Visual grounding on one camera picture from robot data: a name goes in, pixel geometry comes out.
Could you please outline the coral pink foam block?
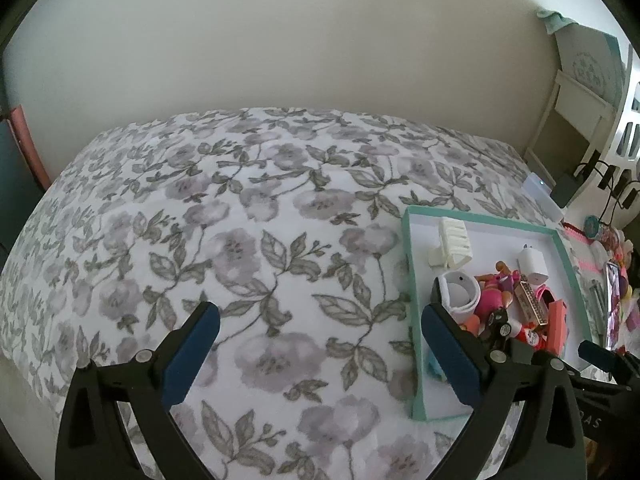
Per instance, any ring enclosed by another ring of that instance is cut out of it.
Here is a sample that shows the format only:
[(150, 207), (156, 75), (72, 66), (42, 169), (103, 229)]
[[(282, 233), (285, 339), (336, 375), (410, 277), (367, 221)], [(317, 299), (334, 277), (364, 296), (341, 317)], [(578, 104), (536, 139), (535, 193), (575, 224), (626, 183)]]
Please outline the coral pink foam block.
[(556, 300), (548, 307), (546, 326), (546, 350), (554, 356), (562, 356), (567, 340), (567, 308), (563, 300)]

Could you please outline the pink rolled mat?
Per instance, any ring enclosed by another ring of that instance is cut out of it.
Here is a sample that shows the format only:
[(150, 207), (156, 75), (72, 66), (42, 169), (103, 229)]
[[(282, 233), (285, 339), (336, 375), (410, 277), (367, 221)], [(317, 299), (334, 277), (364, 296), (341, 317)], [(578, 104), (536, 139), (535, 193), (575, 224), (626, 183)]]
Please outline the pink rolled mat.
[(24, 159), (29, 166), (32, 175), (43, 191), (47, 191), (51, 186), (51, 179), (44, 168), (40, 156), (37, 152), (30, 130), (26, 122), (26, 116), (21, 105), (12, 108), (10, 113), (10, 123), (15, 136), (15, 140), (20, 147)]

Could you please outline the orange plastic toy piece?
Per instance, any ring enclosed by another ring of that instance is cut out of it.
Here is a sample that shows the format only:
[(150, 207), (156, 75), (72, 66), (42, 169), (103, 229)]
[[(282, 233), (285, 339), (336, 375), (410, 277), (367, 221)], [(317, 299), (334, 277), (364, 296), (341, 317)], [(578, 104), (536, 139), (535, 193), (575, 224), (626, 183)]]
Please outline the orange plastic toy piece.
[(484, 333), (490, 332), (490, 319), (491, 313), (483, 315), (473, 313), (459, 327), (474, 337), (480, 338)]

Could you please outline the dark blue cabinet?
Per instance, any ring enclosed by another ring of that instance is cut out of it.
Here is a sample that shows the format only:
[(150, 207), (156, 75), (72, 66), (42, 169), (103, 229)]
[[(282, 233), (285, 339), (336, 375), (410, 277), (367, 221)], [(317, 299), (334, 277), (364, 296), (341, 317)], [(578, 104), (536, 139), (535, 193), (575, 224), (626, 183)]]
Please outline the dark blue cabinet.
[(24, 159), (21, 148), (14, 138), (11, 124), (6, 119), (2, 119), (0, 133), (1, 266), (6, 264), (6, 259), (17, 237), (42, 196), (42, 188)]

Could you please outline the white shelf unit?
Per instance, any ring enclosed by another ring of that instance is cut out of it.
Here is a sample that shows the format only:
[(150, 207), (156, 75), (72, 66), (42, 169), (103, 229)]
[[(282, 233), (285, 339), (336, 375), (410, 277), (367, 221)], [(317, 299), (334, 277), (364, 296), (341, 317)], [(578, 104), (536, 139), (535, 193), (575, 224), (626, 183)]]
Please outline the white shelf unit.
[(626, 226), (639, 213), (638, 54), (581, 24), (551, 29), (560, 68), (524, 159), (549, 186), (578, 181), (565, 221), (610, 214)]

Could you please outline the teal rimmed white tray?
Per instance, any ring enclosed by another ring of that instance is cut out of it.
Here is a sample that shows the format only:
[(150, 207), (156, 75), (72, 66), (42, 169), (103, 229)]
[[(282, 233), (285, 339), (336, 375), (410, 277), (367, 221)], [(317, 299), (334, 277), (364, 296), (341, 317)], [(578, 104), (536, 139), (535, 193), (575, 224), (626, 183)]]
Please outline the teal rimmed white tray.
[(587, 305), (566, 235), (545, 226), (482, 214), (410, 206), (402, 232), (411, 287), (419, 422), (466, 416), (454, 387), (463, 375), (422, 335), (422, 312), (441, 304), (445, 320), (504, 349), (522, 342), (549, 348), (576, 370), (588, 364), (578, 347), (592, 338)]

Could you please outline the cream hair claw clip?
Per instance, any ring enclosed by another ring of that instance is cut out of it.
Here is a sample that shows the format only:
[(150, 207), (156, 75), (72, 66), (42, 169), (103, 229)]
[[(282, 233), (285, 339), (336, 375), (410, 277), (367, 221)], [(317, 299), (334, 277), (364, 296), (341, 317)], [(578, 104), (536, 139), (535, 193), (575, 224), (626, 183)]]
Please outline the cream hair claw clip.
[(428, 252), (430, 266), (458, 270), (473, 259), (472, 244), (462, 220), (442, 217), (438, 225), (439, 245)]

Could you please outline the pink plastic bracelet band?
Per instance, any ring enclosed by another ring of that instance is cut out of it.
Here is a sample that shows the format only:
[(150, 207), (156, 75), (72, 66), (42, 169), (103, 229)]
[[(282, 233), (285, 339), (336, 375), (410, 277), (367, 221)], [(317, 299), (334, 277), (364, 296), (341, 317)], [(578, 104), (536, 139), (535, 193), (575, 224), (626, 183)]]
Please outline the pink plastic bracelet band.
[(534, 306), (542, 312), (547, 312), (549, 307), (556, 301), (553, 292), (546, 284), (534, 288), (533, 293), (535, 298)]

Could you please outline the white wrist band cuff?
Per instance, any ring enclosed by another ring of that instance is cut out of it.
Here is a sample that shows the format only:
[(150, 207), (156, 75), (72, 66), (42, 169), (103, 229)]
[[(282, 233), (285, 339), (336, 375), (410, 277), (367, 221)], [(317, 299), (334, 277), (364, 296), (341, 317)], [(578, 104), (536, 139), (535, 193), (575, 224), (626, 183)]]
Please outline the white wrist band cuff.
[(480, 284), (461, 270), (447, 270), (434, 279), (432, 303), (440, 304), (457, 324), (464, 323), (480, 302)]

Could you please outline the black small clip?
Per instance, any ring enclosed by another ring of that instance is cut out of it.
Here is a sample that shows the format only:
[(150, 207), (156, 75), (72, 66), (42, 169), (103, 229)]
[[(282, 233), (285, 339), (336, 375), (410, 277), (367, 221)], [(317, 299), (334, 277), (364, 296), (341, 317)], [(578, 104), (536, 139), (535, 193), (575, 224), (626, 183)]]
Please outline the black small clip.
[(488, 351), (502, 350), (511, 335), (511, 330), (508, 311), (499, 308), (489, 313), (485, 328), (478, 338)]

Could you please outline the floral grey white blanket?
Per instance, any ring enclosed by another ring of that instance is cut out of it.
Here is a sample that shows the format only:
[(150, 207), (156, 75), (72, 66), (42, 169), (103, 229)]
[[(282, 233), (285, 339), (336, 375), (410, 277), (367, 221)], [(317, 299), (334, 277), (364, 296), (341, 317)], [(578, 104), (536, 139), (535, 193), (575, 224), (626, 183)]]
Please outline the floral grey white blanket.
[(60, 414), (75, 367), (155, 348), (203, 300), (214, 351), (174, 416), (221, 479), (423, 479), (456, 424), (411, 420), (410, 205), (548, 226), (511, 145), (390, 116), (182, 114), (99, 134), (1, 275), (1, 351)]

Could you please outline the red white glue bottle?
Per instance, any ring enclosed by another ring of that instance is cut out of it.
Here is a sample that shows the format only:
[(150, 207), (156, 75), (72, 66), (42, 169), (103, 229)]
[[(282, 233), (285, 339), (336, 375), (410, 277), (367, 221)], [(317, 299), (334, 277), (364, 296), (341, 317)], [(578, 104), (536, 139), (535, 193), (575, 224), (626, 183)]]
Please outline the red white glue bottle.
[(534, 350), (544, 350), (546, 348), (546, 340), (540, 336), (532, 328), (518, 322), (518, 320), (510, 320), (503, 325), (500, 330), (504, 336), (528, 344)]

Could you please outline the pink ball doll toy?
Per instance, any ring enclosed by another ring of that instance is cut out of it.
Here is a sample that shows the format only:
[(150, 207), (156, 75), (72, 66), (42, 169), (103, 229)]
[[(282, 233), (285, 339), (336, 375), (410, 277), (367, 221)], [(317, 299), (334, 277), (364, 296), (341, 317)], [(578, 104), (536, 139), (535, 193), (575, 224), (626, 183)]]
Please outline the pink ball doll toy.
[(520, 272), (512, 271), (503, 261), (498, 261), (495, 269), (495, 273), (475, 277), (480, 285), (480, 301), (475, 307), (475, 314), (483, 315), (499, 308), (507, 309), (514, 300), (514, 285), (521, 281)]

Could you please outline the white charger plug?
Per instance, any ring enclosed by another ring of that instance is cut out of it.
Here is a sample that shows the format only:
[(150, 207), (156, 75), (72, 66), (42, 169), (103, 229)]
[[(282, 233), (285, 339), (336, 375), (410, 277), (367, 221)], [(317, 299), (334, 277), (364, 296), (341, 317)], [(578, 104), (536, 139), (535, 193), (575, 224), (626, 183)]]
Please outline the white charger plug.
[(518, 270), (529, 284), (540, 286), (548, 281), (549, 272), (544, 254), (536, 247), (525, 245), (518, 254)]

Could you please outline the gold patterned harmonica bar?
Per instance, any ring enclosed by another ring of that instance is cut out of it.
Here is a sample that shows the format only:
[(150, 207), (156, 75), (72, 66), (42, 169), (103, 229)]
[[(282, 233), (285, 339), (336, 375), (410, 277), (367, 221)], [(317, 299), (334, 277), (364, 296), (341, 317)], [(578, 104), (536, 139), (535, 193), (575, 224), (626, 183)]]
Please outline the gold patterned harmonica bar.
[(514, 294), (521, 308), (523, 318), (527, 324), (541, 326), (547, 323), (544, 306), (535, 296), (529, 282), (519, 281), (514, 285)]

